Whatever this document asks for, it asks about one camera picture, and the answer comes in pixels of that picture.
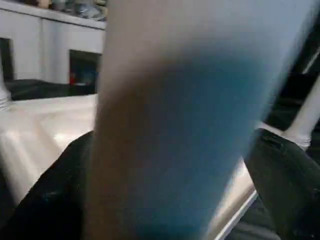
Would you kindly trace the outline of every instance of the white cylinder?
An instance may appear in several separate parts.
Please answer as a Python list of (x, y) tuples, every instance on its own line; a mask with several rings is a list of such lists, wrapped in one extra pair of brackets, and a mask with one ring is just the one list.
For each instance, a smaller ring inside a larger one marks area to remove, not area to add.
[(283, 137), (306, 150), (311, 143), (311, 133), (320, 118), (320, 76), (318, 76), (292, 125)]

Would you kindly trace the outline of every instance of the white chair leg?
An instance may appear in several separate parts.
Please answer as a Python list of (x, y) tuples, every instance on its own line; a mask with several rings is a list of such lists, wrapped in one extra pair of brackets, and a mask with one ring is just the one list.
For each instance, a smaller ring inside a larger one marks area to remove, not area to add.
[(303, 150), (311, 144), (311, 133), (320, 118), (320, 75), (300, 108), (292, 125), (282, 136), (296, 143)]

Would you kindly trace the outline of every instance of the red object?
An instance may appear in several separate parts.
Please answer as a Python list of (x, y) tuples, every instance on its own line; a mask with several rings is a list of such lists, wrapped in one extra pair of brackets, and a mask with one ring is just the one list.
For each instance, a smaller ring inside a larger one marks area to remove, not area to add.
[(76, 74), (75, 73), (70, 73), (69, 84), (70, 85), (76, 84)]

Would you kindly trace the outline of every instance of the white cabinet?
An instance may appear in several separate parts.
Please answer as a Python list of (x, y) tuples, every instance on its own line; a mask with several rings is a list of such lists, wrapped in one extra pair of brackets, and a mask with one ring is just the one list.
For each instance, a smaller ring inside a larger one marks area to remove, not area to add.
[(102, 54), (105, 31), (80, 25), (42, 20), (44, 80), (69, 82), (70, 50)]
[(41, 19), (0, 9), (0, 38), (11, 41), (15, 79), (42, 79)]
[(102, 54), (105, 22), (0, 0), (0, 38), (10, 39), (15, 79), (69, 82), (70, 50)]

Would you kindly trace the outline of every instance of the white shelf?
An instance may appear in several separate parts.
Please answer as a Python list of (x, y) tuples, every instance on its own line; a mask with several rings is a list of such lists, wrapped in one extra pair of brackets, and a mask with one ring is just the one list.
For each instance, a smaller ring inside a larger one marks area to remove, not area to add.
[(68, 15), (62, 12), (43, 9), (35, 6), (29, 6), (25, 4), (21, 4), (18, 2), (10, 2), (5, 0), (0, 0), (0, 9), (16, 12), (25, 15), (31, 15), (43, 19), (63, 22), (67, 24), (74, 24), (79, 26), (84, 26), (88, 28), (95, 28), (104, 30), (106, 28), (107, 23), (102, 21), (94, 21), (91, 19), (84, 19), (77, 16)]

